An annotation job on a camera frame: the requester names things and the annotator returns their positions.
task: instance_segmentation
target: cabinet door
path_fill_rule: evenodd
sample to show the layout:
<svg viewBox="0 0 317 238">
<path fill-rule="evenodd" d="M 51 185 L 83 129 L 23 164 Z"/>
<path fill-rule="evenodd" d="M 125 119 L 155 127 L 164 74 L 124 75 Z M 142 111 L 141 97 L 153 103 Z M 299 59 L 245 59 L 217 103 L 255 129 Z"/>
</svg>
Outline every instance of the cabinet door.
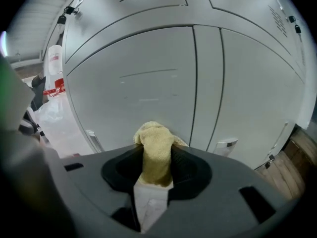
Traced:
<svg viewBox="0 0 317 238">
<path fill-rule="evenodd" d="M 80 64 L 68 91 L 84 130 L 104 150 L 133 144 L 133 135 L 157 121 L 189 144 L 196 58 L 192 27 L 165 28 L 117 42 Z"/>
<path fill-rule="evenodd" d="M 241 34 L 222 30 L 224 87 L 209 152 L 218 142 L 238 139 L 229 157 L 256 168 L 290 119 L 296 76 L 273 51 Z"/>
<path fill-rule="evenodd" d="M 212 7 L 236 14 L 271 34 L 291 55 L 296 54 L 290 23 L 277 0 L 210 0 Z"/>
<path fill-rule="evenodd" d="M 194 26 L 197 52 L 197 93 L 190 146 L 207 151 L 216 124 L 223 82 L 220 29 Z"/>
<path fill-rule="evenodd" d="M 65 62 L 107 26 L 152 8 L 186 4 L 185 0 L 82 0 L 79 12 L 67 18 Z"/>
</svg>

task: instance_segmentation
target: yellow towel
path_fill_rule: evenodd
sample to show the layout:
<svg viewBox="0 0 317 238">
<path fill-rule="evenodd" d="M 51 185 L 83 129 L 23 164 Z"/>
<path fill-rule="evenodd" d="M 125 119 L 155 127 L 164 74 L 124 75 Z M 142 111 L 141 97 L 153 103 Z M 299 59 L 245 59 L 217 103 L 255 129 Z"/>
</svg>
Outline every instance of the yellow towel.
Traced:
<svg viewBox="0 0 317 238">
<path fill-rule="evenodd" d="M 133 141 L 144 146 L 139 181 L 167 187 L 172 182 L 170 148 L 172 144 L 188 145 L 156 121 L 143 124 L 135 133 Z"/>
</svg>

